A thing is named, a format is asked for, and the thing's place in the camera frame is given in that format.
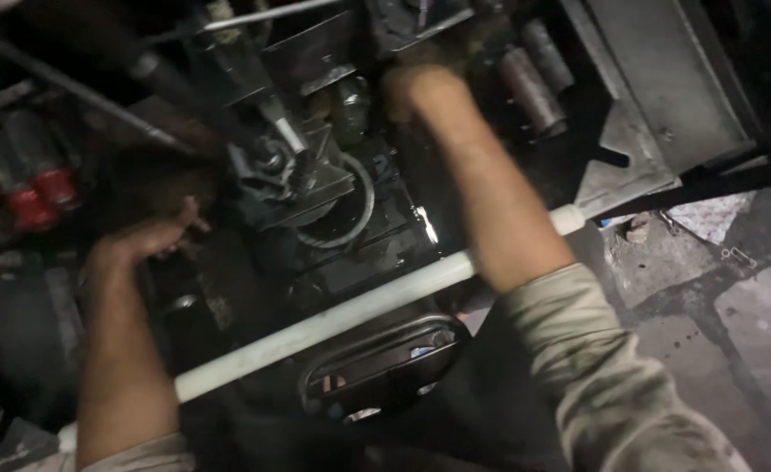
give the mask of hand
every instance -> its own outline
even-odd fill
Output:
[[[193,197],[184,199],[184,207],[175,218],[148,219],[101,239],[89,260],[95,265],[135,265],[151,256],[173,253],[184,248],[185,231],[194,227],[203,232],[210,226],[199,218],[199,203]]]
[[[389,118],[398,123],[411,120],[415,113],[434,113],[453,102],[472,101],[461,77],[436,64],[397,67],[385,74],[383,83]]]

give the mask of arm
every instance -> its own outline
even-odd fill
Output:
[[[401,112],[414,110],[432,129],[461,191],[479,271],[506,293],[575,263],[542,200],[498,142],[467,84],[440,66],[400,70],[388,79]]]
[[[494,310],[521,333],[567,460],[600,470],[748,470],[726,437],[682,403],[663,365],[636,354],[638,338],[575,264],[466,85],[439,66],[398,74],[397,111],[420,115],[443,148],[479,272],[504,294]]]
[[[178,431],[178,398],[152,339],[135,265],[174,250],[198,205],[178,219],[142,222],[98,242],[88,259],[91,287],[88,352],[78,409],[76,467]]]

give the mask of forearm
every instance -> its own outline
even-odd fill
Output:
[[[88,267],[92,292],[78,469],[178,430],[176,391],[149,331],[134,262],[102,251]]]
[[[415,98],[460,190],[487,281],[502,293],[575,262],[548,212],[479,113],[466,85]]]

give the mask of metal panel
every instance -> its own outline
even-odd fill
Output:
[[[600,144],[629,160],[627,168],[598,160],[587,165],[575,204],[593,216],[672,183],[674,175],[587,9],[579,0],[561,3],[613,100]]]
[[[713,35],[703,36],[701,43],[677,1],[588,3],[673,172],[689,170],[747,139],[712,67],[712,59],[725,62],[722,50],[708,44]],[[700,8],[690,13],[692,21],[704,19]]]

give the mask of metal rod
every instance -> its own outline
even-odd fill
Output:
[[[566,131],[566,114],[525,49],[511,49],[499,61],[499,70],[516,104],[528,113],[538,134],[554,136]]]
[[[574,85],[575,77],[543,20],[535,18],[522,27],[522,42],[552,92],[558,94]]]
[[[54,69],[52,66],[48,66],[45,62],[30,56],[21,49],[16,48],[1,38],[0,56],[8,59],[10,62],[15,63],[24,70],[29,71],[34,76],[38,76],[41,79],[47,80],[62,90],[71,93],[92,107],[102,110],[103,112],[108,113],[115,118],[124,121],[125,123],[128,123],[130,126],[137,128],[143,134],[160,142],[163,145],[177,149],[185,154],[194,154],[196,152],[190,145],[187,145],[180,139],[172,136],[171,134],[168,134],[163,129],[158,128],[154,124],[143,120],[134,113],[128,112],[128,110],[107,99],[97,91],[94,91],[82,83],[71,79],[61,71]]]
[[[586,223],[586,216],[574,205],[560,207],[550,212],[549,217],[560,235],[573,233],[583,228]],[[179,402],[189,402],[377,316],[465,281],[475,274],[476,266],[465,250],[433,262],[316,316],[188,370],[176,378]],[[76,449],[76,423],[65,426],[59,432],[59,447],[62,451]]]
[[[203,31],[219,31],[220,29],[233,28],[242,24],[257,23],[267,19],[274,19],[277,17],[285,17],[286,15],[299,14],[306,12],[313,8],[323,7],[331,3],[338,3],[342,0],[305,0],[304,2],[293,3],[291,5],[284,5],[283,7],[270,8],[262,12],[255,12],[253,14],[240,15],[238,17],[232,17],[229,19],[223,19],[220,21],[214,21],[206,24],[202,27]]]

